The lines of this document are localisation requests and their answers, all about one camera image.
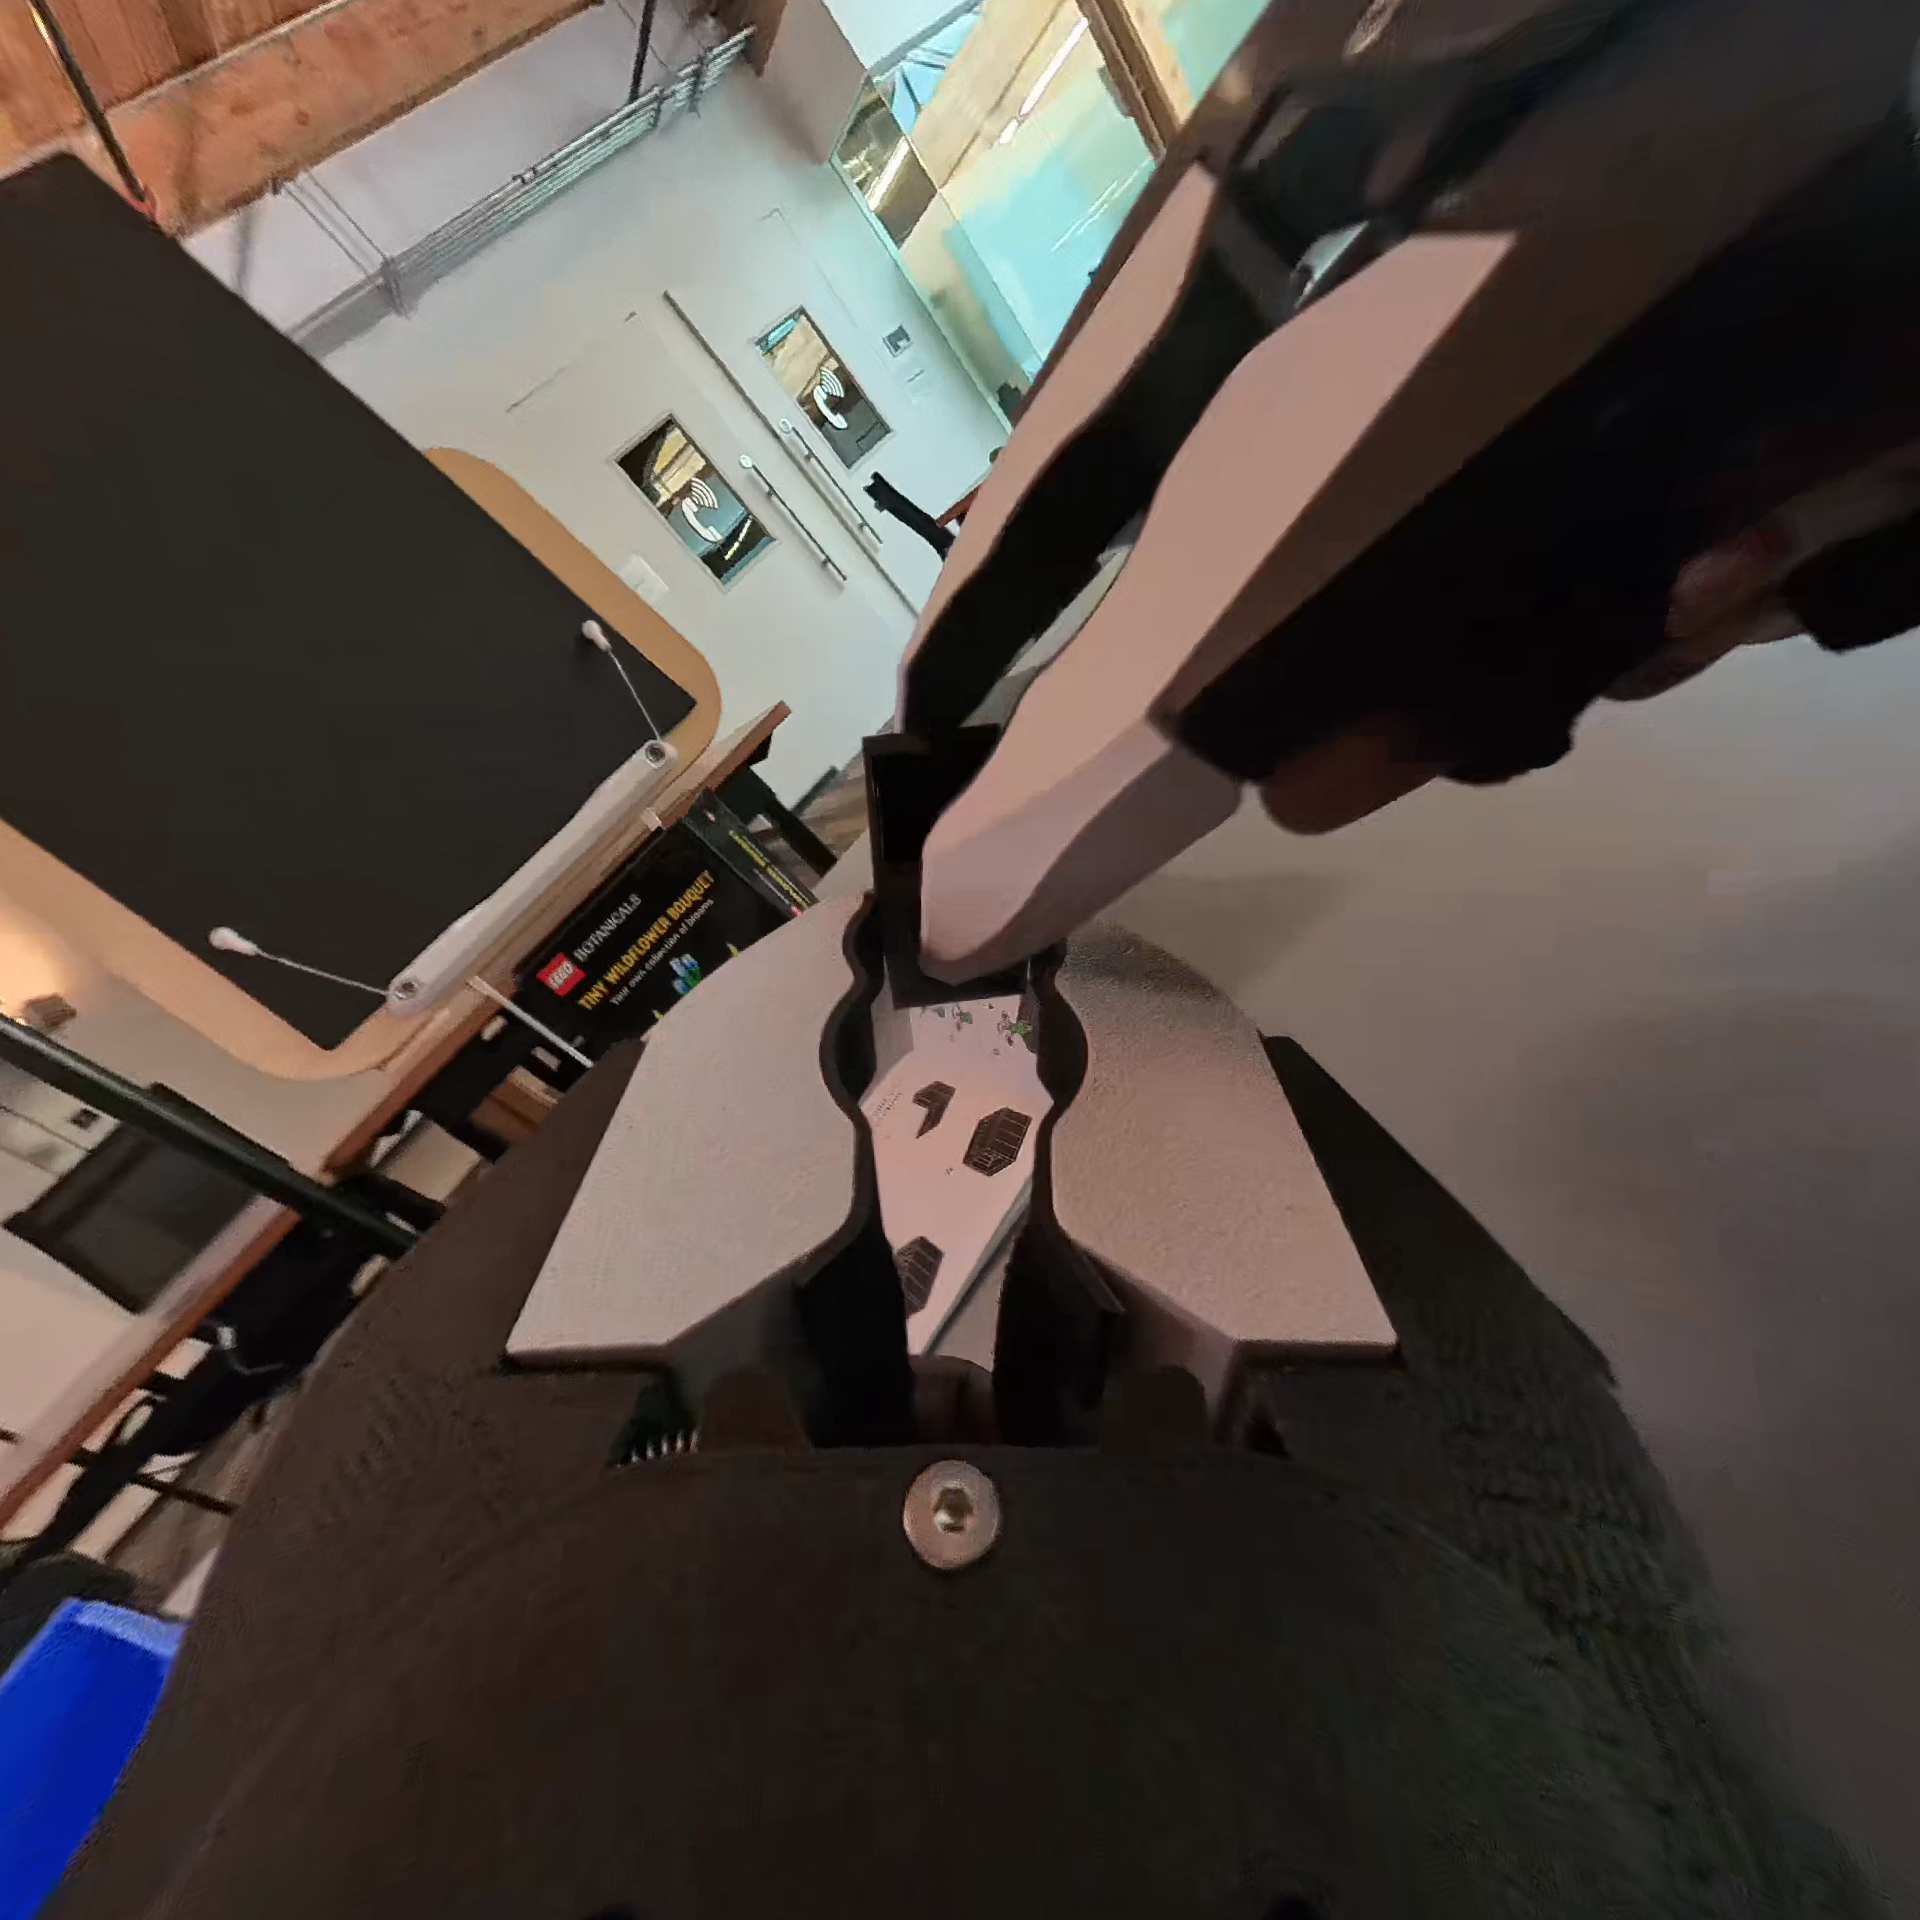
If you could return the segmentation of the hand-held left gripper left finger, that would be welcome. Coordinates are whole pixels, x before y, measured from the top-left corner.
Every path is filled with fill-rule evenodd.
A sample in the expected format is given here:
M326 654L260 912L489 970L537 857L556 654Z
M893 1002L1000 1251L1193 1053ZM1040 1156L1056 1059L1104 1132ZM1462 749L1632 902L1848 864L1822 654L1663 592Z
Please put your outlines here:
M807 1286L873 1205L869 1068L831 1052L845 1014L873 1039L873 906L803 912L648 1034L511 1331L516 1369L664 1369L690 1403L736 1369L787 1376L798 1403L848 1395L875 1311Z

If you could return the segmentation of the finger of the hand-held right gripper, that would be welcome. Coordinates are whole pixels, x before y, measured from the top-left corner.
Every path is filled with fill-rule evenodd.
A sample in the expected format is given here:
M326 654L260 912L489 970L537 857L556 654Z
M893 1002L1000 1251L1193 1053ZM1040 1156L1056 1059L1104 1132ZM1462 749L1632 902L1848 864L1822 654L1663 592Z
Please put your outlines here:
M1227 374L1117 584L932 826L925 973L1020 966L1234 816L1242 780L1171 719L1490 436L1484 401L1439 422L1439 353L1475 344L1516 247L1409 238Z
M1213 262L1218 180L1189 166L1030 395L902 659L902 732L959 729L1143 515L1234 361Z

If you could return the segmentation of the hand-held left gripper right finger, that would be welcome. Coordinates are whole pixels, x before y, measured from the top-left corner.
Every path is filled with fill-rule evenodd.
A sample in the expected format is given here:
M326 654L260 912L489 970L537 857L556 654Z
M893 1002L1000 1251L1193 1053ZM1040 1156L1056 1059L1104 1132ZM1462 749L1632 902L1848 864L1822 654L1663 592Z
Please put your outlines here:
M1379 1369L1397 1331L1256 1025L1133 929L1032 970L1052 1112L1006 1266L1006 1411L1102 1411L1175 1369L1242 1411L1269 1369Z

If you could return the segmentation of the white instruction booklet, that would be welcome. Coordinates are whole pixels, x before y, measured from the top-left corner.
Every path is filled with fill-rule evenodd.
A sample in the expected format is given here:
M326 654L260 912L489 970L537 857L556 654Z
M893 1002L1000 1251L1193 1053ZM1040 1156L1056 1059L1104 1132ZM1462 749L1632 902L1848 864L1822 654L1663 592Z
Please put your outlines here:
M911 1354L932 1354L1030 1205L1040 1128L1052 1112L1040 1005L1013 988L894 1012L863 1112L906 1342Z

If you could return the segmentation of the black glossy cardboard box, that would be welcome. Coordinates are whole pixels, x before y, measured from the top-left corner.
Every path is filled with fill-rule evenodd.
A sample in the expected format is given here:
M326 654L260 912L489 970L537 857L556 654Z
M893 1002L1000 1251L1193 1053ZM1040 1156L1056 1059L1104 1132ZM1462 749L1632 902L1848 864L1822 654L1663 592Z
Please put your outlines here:
M599 1059L648 1034L733 958L812 903L733 813L690 813L589 899L521 966L516 1005Z

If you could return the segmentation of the blue plastic bin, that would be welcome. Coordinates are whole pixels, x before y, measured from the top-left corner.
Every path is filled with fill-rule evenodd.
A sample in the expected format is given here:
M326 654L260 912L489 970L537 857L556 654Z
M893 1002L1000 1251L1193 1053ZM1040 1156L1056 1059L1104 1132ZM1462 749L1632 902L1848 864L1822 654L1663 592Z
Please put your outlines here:
M2 1918L36 1918L118 1790L183 1618L62 1600L2 1675Z

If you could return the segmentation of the grey desk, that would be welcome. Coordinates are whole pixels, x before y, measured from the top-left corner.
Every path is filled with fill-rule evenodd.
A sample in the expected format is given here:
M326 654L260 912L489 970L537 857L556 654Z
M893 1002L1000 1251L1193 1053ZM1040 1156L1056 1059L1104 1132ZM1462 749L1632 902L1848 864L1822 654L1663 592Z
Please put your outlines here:
M1917 636L1747 651L1324 839L1246 803L1111 918L1597 1340L1767 1728L1917 1918Z

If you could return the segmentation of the black light stand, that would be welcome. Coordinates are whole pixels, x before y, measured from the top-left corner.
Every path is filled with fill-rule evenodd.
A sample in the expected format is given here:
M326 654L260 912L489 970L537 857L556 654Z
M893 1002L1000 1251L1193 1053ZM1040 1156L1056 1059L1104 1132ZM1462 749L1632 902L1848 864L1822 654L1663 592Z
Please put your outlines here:
M2 1063L232 1174L253 1196L295 1211L304 1223L346 1234L388 1261L409 1254L426 1230L443 1220L446 1208L440 1200L385 1174L369 1173L359 1185L324 1185L204 1110L178 1096L156 1096L11 1014L2 1014Z

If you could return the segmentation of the black board on white stand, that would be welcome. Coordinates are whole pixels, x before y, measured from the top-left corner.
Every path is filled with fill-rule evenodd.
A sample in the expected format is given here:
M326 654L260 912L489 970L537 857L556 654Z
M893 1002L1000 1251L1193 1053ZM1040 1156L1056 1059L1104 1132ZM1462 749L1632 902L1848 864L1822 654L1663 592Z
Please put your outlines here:
M714 741L709 659L74 156L2 180L2 1005L393 1073Z

